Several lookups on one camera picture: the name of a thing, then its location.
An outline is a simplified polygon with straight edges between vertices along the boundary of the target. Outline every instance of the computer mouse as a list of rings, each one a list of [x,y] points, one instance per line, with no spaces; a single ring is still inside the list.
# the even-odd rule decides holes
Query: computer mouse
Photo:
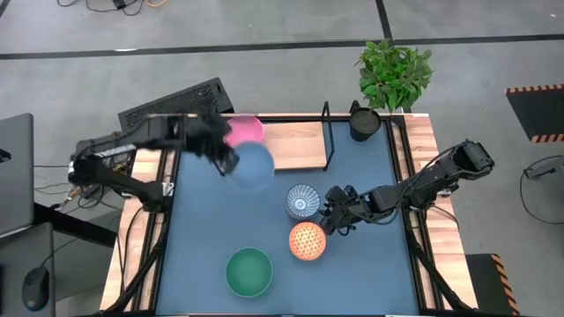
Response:
[[[49,301],[49,271],[43,267],[30,270],[21,289],[24,306],[32,312],[43,309]]]

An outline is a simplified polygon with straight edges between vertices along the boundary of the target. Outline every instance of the black stripe on floor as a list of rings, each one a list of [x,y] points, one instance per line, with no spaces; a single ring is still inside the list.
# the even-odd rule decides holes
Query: black stripe on floor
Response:
[[[519,41],[560,41],[560,40],[564,40],[564,34],[476,36],[476,37],[436,38],[436,39],[405,39],[405,40],[394,40],[394,44],[444,45],[444,44],[480,44],[480,43],[508,43],[508,42],[519,42]]]
[[[441,44],[477,44],[477,43],[507,43],[519,41],[561,41],[564,34],[543,35],[512,35],[512,36],[486,36],[469,38],[440,38],[440,39],[406,39],[393,40],[394,45],[441,45]],[[133,56],[133,55],[172,55],[191,53],[219,53],[243,52],[276,49],[301,49],[301,48],[362,48],[367,41],[379,42],[381,40],[335,40],[335,41],[303,41],[303,42],[277,42],[257,44],[212,45],[201,47],[181,48],[139,48],[125,50],[94,50],[75,52],[48,52],[48,53],[10,53],[0,54],[0,60],[22,59],[49,59],[49,58],[79,58],[79,57],[106,57],[106,56]]]
[[[139,48],[139,49],[124,49],[124,50],[109,49],[109,50],[76,51],[76,52],[13,53],[13,54],[0,54],[0,60],[219,53],[219,52],[242,52],[242,51],[260,51],[260,50],[275,50],[275,49],[299,49],[299,48],[360,48],[360,47],[364,47],[367,41],[379,42],[380,40],[303,41],[303,42],[213,45],[213,46],[181,47],[181,48]]]
[[[386,13],[386,8],[384,7],[384,1],[376,0],[376,6],[378,7],[378,15],[380,16],[380,23],[382,23],[382,31],[384,33],[384,39],[391,39],[390,21],[388,20],[388,14]]]
[[[2,3],[0,4],[0,18],[2,17],[2,15],[4,14],[4,11],[6,11],[6,7],[8,6],[8,4],[10,3],[11,0],[3,0]]]

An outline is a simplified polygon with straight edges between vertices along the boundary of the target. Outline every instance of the table leg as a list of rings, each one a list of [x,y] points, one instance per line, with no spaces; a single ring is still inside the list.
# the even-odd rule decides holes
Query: table leg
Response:
[[[33,225],[49,222],[53,225],[53,230],[57,232],[69,234],[104,247],[114,247],[117,234],[111,230],[67,216],[38,203],[34,204],[33,211]]]

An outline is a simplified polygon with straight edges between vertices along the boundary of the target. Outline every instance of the black floor mat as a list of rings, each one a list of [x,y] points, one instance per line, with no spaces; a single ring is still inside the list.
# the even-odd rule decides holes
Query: black floor mat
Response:
[[[564,85],[508,88],[509,103],[533,143],[564,141]]]
[[[518,316],[519,307],[499,255],[467,254],[466,262],[479,310]]]
[[[135,127],[147,114],[199,114],[209,111],[209,107],[219,113],[234,112],[218,77],[123,111],[118,117],[122,131],[127,131]]]

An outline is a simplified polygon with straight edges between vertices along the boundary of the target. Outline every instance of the black cup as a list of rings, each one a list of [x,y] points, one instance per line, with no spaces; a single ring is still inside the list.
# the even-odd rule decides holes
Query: black cup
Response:
[[[368,140],[382,125],[380,115],[371,108],[361,107],[351,113],[351,137],[355,141]]]

